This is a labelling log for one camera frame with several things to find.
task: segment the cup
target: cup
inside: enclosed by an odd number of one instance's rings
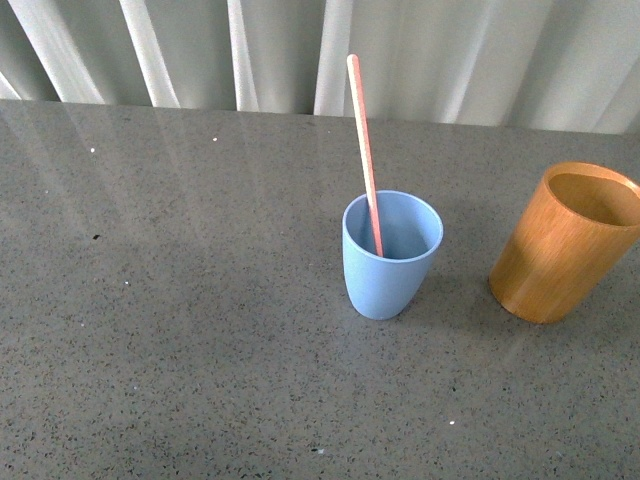
[[[372,320],[404,309],[422,284],[442,242],[444,228],[428,203],[408,193],[377,192],[384,257],[375,254],[366,195],[342,217],[342,257],[349,299]]]
[[[640,237],[640,187],[581,162],[550,167],[507,241],[489,285],[514,315],[553,323]]]

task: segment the gray countertop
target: gray countertop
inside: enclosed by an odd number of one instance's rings
[[[0,101],[1,478],[640,478],[640,250],[563,322],[487,275],[544,169],[640,137],[372,121],[445,239],[360,317],[353,119]]]

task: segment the popsicle stick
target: popsicle stick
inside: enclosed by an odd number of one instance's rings
[[[358,129],[358,140],[360,142],[360,156],[362,157],[364,185],[367,190],[367,201],[369,203],[373,242],[376,246],[376,255],[384,257],[382,233],[380,231],[380,216],[378,215],[378,199],[376,197],[376,182],[373,174],[373,159],[371,158],[371,146],[369,145],[367,112],[364,107],[364,90],[362,88],[362,78],[360,77],[360,60],[357,55],[351,54],[347,57],[347,70],[349,71],[351,98],[353,99],[353,109],[356,115],[356,128]]]

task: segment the orange cup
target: orange cup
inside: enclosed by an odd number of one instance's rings
[[[640,187],[608,168],[547,169],[489,274],[496,299],[534,323],[569,313],[640,237]]]

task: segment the cup rim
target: cup rim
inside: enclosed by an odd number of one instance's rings
[[[358,245],[358,243],[351,237],[351,234],[349,233],[349,229],[347,229],[347,215],[349,214],[349,211],[353,208],[353,206],[356,203],[358,203],[362,199],[366,200],[367,194],[363,193],[359,197],[357,197],[354,200],[352,200],[351,203],[349,203],[349,206],[347,206],[347,208],[344,211],[344,214],[342,215],[342,231],[347,233],[346,234],[346,238],[347,238],[348,242],[351,245],[353,245],[356,248],[356,250],[358,250],[360,253],[362,253],[363,255],[365,255],[367,257],[374,258],[376,260],[387,262],[387,263],[397,263],[397,264],[415,262],[415,261],[420,260],[422,258],[428,257],[429,255],[431,255],[433,252],[435,252],[437,250],[437,248],[442,243],[442,239],[444,238],[444,225],[442,223],[442,219],[440,218],[440,215],[438,214],[438,212],[436,211],[435,208],[433,208],[431,205],[429,205],[427,202],[425,202],[421,198],[416,197],[415,195],[412,195],[410,193],[400,192],[398,190],[378,190],[376,193],[377,193],[377,195],[381,195],[382,194],[382,195],[398,195],[398,196],[409,197],[412,200],[417,201],[418,203],[422,204],[424,207],[427,208],[427,210],[429,212],[431,212],[431,214],[435,217],[436,221],[438,222],[438,226],[440,227],[439,228],[439,232],[438,232],[438,239],[436,240],[436,242],[433,244],[433,246],[429,250],[427,250],[424,253],[421,253],[417,257],[411,257],[411,258],[396,259],[396,258],[380,257],[380,256],[378,256],[378,255],[376,255],[374,253],[369,252],[368,250],[365,250],[360,245]]]
[[[582,215],[581,213],[578,213],[570,208],[568,205],[565,205],[565,203],[562,202],[553,192],[551,185],[549,185],[549,182],[554,177],[562,174],[584,175],[612,180],[620,184],[621,186],[631,190],[638,198],[638,202],[640,202],[640,186],[638,186],[638,184],[631,180],[629,177],[616,172],[615,170],[603,167],[601,165],[596,165],[594,163],[569,161],[556,163],[555,165],[551,165],[549,168],[547,168],[544,172],[542,183],[544,184],[547,193],[551,195],[551,197],[558,203],[558,205],[560,205],[563,209],[567,210],[573,215],[576,215],[589,223],[619,230],[634,230],[640,227],[640,223],[635,223],[633,225],[615,225],[611,223],[599,222],[598,220],[594,220],[593,218]]]

